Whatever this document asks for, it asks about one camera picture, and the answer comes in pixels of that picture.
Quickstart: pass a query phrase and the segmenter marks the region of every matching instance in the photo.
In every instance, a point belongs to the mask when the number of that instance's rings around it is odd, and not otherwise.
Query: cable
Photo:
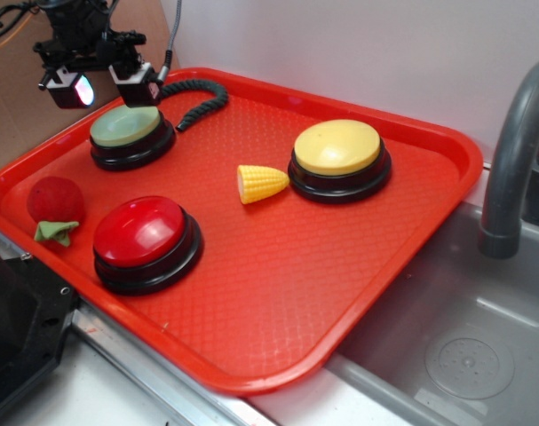
[[[178,131],[184,131],[192,126],[195,122],[203,118],[206,114],[212,113],[225,104],[228,101],[227,90],[219,83],[212,82],[211,80],[184,80],[182,82],[171,83],[164,86],[161,90],[163,98],[176,95],[181,91],[210,91],[216,95],[214,99],[209,99],[202,102],[199,106],[194,107],[186,113],[176,129]]]
[[[108,9],[100,9],[99,5],[95,3],[95,0],[88,0],[88,3],[91,4],[91,6],[93,7],[95,11],[98,11],[102,15],[107,15],[109,13]]]
[[[106,27],[103,31],[103,39],[107,40],[107,34],[111,32],[111,15],[113,15],[113,12],[115,11],[115,7],[119,4],[119,0],[113,0],[111,5],[109,6],[109,9],[107,10],[107,22]]]
[[[6,39],[4,39],[1,43],[0,43],[0,49],[5,46],[6,44],[8,44],[20,31],[22,31],[22,29],[30,22],[30,20],[32,18],[34,18],[35,14],[30,14],[28,15],[24,21],[22,22],[22,24],[19,25],[19,27],[17,29],[14,30],[14,32],[9,35]]]
[[[9,22],[9,24],[5,25],[1,18],[9,12],[12,11],[19,11],[17,16]],[[6,6],[3,6],[0,8],[0,28],[2,30],[0,31],[0,37],[4,36],[6,33],[12,30],[12,28],[22,19],[22,17],[27,13],[31,12],[32,14],[38,13],[38,8],[36,6],[36,2],[34,1],[28,1],[27,3],[20,3],[20,4],[7,4]]]
[[[172,46],[174,45],[174,37],[177,35],[177,32],[178,32],[178,25],[180,24],[181,11],[182,11],[182,0],[178,0],[177,1],[177,14],[174,18],[174,25],[172,26],[172,31],[170,32],[169,44],[164,54],[164,64],[162,64],[161,71],[159,72],[159,75],[156,77],[156,81],[159,84],[164,83],[164,80],[166,80],[166,76],[170,71],[170,66],[172,65]]]

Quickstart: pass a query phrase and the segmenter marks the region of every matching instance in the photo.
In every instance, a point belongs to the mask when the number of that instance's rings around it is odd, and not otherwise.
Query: white wall
[[[176,0],[162,0],[174,21]],[[539,60],[539,0],[186,0],[182,67],[212,67],[446,125],[491,160]]]

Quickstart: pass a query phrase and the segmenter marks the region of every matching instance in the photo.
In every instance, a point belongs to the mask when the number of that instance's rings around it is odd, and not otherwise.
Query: black coiled cable
[[[228,101],[226,88],[219,83],[212,82],[211,80],[191,79],[171,83],[162,87],[161,95],[163,98],[168,98],[169,96],[176,95],[181,91],[209,91],[215,94],[216,97],[214,99],[206,100],[199,106],[196,106],[188,111],[180,123],[176,126],[178,131],[188,129],[192,124],[203,118],[206,114],[212,113],[223,107]]]

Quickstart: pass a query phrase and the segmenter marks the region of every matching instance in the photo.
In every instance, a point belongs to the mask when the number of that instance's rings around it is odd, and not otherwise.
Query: plastic tray
[[[179,133],[160,160],[110,172],[95,166],[88,137],[95,119],[121,105],[112,102],[0,171],[0,231],[199,382],[237,395],[275,390],[325,362],[476,182],[482,157],[466,136],[433,124],[209,69],[179,70],[169,82],[187,78],[224,84],[229,104]],[[176,125],[210,97],[185,92],[160,109]],[[378,130],[393,161],[386,188],[345,205],[291,188],[240,203],[239,164],[286,170],[297,135],[337,118]],[[32,238],[25,200],[47,175],[83,190],[87,215],[70,248]],[[109,293],[93,270],[95,227],[120,203],[151,194],[198,221],[203,257],[159,293]]]

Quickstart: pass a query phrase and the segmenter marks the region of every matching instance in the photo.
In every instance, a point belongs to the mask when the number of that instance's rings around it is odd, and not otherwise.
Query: tray rim
[[[329,99],[320,95],[314,95],[272,83],[260,82],[252,78],[206,67],[181,68],[172,71],[169,74],[167,83],[187,78],[210,78],[224,84],[230,96],[234,95],[240,98],[250,99],[273,107],[286,107],[287,110],[294,113],[308,115],[320,120],[338,117],[338,112],[343,111],[344,118],[350,118],[351,115],[366,115],[367,122],[374,127],[381,128],[389,123],[390,126],[399,126],[399,128],[412,133],[436,135],[436,138],[432,138],[433,140],[424,140],[421,147],[449,158],[458,170],[458,184],[449,193],[448,202],[442,202],[432,210],[429,219],[425,219],[417,227],[412,237],[400,246],[388,265],[369,282],[369,287],[377,288],[378,291],[373,300],[368,303],[368,308],[381,296],[383,291],[389,286],[389,282],[397,276],[403,266],[427,242],[431,235],[460,203],[470,188],[478,181],[482,171],[482,154],[476,144],[463,133],[438,124],[423,122],[366,106],[357,106],[344,101]],[[296,102],[295,99],[302,99],[302,102]],[[3,193],[7,193],[7,191],[4,191],[5,189],[12,188],[30,174],[22,171],[23,165],[33,165],[34,171],[39,170],[42,168],[41,166],[56,159],[58,153],[65,153],[72,147],[83,143],[87,135],[85,137],[70,138],[69,134],[95,121],[101,114],[122,103],[121,99],[111,101],[109,104],[87,115],[79,122],[67,127],[52,138],[47,139],[28,153],[23,154],[16,161],[2,167],[0,169],[0,202],[3,198]],[[318,114],[314,113],[316,110],[314,108],[315,106],[319,107]],[[440,141],[442,138],[446,139],[449,144],[441,144]],[[460,149],[454,153],[455,157],[451,158],[449,153],[453,146]],[[74,283],[86,280],[86,277],[82,273],[62,262],[48,248],[35,243],[31,236],[24,233],[18,226],[12,224],[2,215],[0,215],[0,232],[30,252],[33,256],[38,257],[56,273],[72,283],[73,286],[76,287]],[[386,277],[390,278],[387,284],[384,283]],[[358,302],[359,298],[356,298],[350,305],[350,308],[342,314],[341,320],[335,323],[329,332],[296,364],[267,377],[241,377],[229,375],[208,360],[197,356],[199,354],[196,354],[194,350],[180,342],[174,335],[168,336],[169,342],[165,341],[165,336],[156,324],[146,317],[131,311],[105,289],[94,286],[91,283],[87,288],[78,289],[78,292],[99,310],[101,309],[99,308],[101,305],[110,307],[111,309],[104,310],[106,315],[134,333],[137,338],[149,344],[170,362],[186,370],[200,383],[217,391],[239,396],[250,396],[276,390],[287,383],[291,383],[319,369],[333,350],[336,349],[342,338],[347,335],[353,325],[366,312],[366,310],[363,312],[358,308],[356,302]],[[196,376],[195,372],[202,371],[206,371],[207,374]]]

